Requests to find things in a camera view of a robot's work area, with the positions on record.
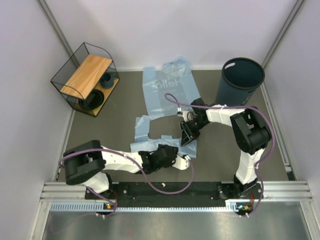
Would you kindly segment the light blue printed trash bag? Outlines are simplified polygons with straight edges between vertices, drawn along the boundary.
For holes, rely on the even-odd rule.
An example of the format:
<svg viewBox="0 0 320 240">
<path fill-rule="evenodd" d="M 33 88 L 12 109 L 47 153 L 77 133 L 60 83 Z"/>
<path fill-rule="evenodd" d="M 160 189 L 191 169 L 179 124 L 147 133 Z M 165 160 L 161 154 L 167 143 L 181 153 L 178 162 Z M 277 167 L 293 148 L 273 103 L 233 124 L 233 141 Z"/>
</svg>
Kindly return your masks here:
<svg viewBox="0 0 320 240">
<path fill-rule="evenodd" d="M 178 106 L 165 98 L 172 94 L 177 101 L 191 104 L 200 97 L 190 62 L 185 57 L 166 63 L 162 69 L 145 67 L 142 72 L 142 89 L 147 114 L 151 120 L 177 114 Z"/>
</svg>

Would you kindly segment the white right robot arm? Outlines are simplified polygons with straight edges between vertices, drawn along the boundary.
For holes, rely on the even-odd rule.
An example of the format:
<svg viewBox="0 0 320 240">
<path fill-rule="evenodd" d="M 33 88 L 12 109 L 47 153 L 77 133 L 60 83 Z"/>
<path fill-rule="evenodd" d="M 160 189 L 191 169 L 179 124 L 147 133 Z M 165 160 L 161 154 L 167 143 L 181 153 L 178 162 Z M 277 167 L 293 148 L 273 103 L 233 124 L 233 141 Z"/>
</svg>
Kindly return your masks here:
<svg viewBox="0 0 320 240">
<path fill-rule="evenodd" d="M 272 139 L 266 120 L 256 111 L 248 108 L 229 108 L 226 105 L 207 106 L 201 98 L 194 100 L 192 111 L 177 108 L 180 122 L 182 146 L 188 145 L 200 136 L 200 130 L 210 123 L 232 128 L 240 149 L 239 166 L 234 176 L 233 192 L 245 198 L 252 191 L 251 184 L 257 180 L 255 164 L 261 159 Z"/>
</svg>

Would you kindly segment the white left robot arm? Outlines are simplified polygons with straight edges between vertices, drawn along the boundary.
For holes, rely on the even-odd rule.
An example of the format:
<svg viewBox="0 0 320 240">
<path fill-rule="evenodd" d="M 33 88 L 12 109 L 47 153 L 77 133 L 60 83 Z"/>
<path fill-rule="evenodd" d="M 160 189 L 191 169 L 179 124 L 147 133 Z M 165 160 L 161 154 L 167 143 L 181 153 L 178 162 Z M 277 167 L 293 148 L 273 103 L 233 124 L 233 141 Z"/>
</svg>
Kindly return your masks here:
<svg viewBox="0 0 320 240">
<path fill-rule="evenodd" d="M 175 167 L 184 170 L 189 167 L 180 156 L 178 148 L 159 144 L 152 151 L 121 152 L 94 151 L 104 149 L 99 140 L 91 140 L 74 147 L 63 154 L 65 182 L 67 185 L 83 184 L 102 198 L 109 198 L 114 191 L 111 177 L 104 170 L 125 171 L 132 174 L 154 173 L 162 168 Z"/>
</svg>

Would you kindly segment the dark blue trash bin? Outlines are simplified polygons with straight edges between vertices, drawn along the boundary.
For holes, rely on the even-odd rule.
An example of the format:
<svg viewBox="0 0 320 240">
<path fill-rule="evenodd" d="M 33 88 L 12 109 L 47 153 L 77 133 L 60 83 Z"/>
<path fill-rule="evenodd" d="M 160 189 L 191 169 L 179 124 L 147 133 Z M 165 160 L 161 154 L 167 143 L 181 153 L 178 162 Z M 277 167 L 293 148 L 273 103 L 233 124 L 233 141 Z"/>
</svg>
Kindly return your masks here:
<svg viewBox="0 0 320 240">
<path fill-rule="evenodd" d="M 222 67 L 215 103 L 227 106 L 245 105 L 265 80 L 265 71 L 246 57 L 228 60 Z"/>
</svg>

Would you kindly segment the black bowl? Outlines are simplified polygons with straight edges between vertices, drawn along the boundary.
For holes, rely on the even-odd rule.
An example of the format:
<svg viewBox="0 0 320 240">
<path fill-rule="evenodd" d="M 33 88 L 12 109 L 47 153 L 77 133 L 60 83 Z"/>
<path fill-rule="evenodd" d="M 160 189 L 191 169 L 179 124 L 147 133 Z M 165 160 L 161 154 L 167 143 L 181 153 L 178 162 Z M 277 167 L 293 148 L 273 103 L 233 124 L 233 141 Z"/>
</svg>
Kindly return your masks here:
<svg viewBox="0 0 320 240">
<path fill-rule="evenodd" d="M 101 90 L 93 89 L 88 97 L 78 101 L 79 106 L 84 110 L 94 110 L 104 102 L 104 94 Z"/>
</svg>

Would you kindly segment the dark blue mug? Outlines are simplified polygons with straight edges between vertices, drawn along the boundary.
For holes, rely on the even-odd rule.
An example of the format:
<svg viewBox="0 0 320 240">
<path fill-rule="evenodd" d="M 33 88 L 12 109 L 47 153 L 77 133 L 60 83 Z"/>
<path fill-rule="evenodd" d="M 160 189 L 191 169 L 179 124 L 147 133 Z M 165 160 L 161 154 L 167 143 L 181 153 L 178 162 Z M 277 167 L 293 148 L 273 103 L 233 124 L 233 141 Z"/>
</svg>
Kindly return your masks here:
<svg viewBox="0 0 320 240">
<path fill-rule="evenodd" d="M 104 73 L 100 80 L 99 83 L 102 88 L 104 89 L 111 89 L 115 83 L 116 77 L 114 75 L 111 75 L 109 73 Z"/>
</svg>

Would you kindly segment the aluminium frame rail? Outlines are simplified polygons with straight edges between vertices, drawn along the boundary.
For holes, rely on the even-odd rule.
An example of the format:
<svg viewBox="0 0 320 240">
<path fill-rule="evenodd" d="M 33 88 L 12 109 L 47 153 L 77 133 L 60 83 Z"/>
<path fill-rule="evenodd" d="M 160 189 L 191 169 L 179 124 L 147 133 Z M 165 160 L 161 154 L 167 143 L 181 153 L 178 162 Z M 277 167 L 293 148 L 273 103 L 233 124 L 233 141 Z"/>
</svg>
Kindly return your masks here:
<svg viewBox="0 0 320 240">
<path fill-rule="evenodd" d="M 114 191 L 96 196 L 83 185 L 64 182 L 44 184 L 40 201 L 51 211 L 65 212 L 248 212 L 256 203 L 310 202 L 313 197 L 305 181 L 266 181 L 243 198 L 231 193 L 231 183 L 194 182 L 174 195 L 154 191 L 145 182 L 120 182 Z"/>
</svg>

